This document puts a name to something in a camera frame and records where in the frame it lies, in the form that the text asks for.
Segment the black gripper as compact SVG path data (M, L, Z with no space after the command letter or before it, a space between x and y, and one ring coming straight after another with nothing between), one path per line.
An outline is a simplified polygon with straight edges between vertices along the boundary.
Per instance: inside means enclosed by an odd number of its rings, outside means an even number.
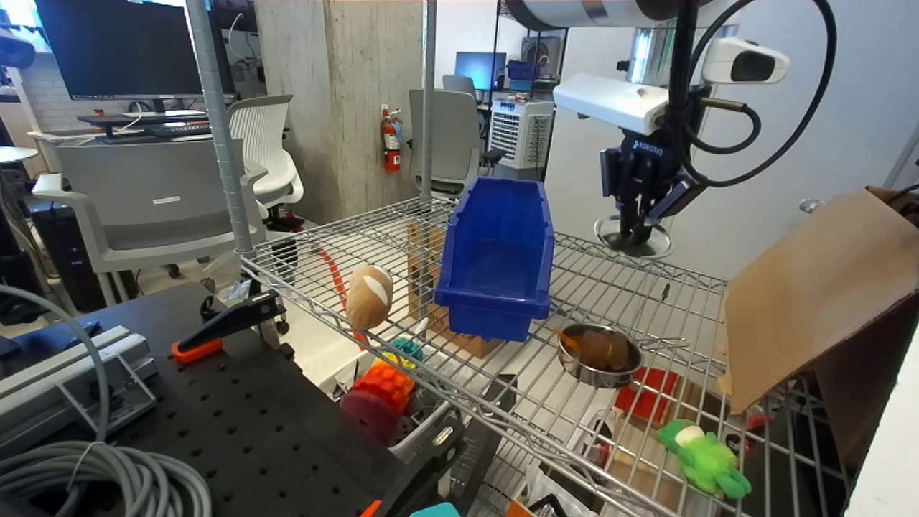
M704 185L682 173L662 137L626 135L600 152L600 191L617 203L617 251L666 252L669 232L662 221L683 214L704 192Z

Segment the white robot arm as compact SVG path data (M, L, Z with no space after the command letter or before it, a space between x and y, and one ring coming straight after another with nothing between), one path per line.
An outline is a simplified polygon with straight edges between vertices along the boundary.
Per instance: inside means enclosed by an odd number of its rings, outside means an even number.
M701 89L692 84L695 35L715 24L725 0L503 0L534 31L620 25L633 31L620 77L571 71L554 104L616 127L625 142L600 152L600 188L617 208L612 251L656 257L658 225L682 214L701 185L686 173L691 124Z

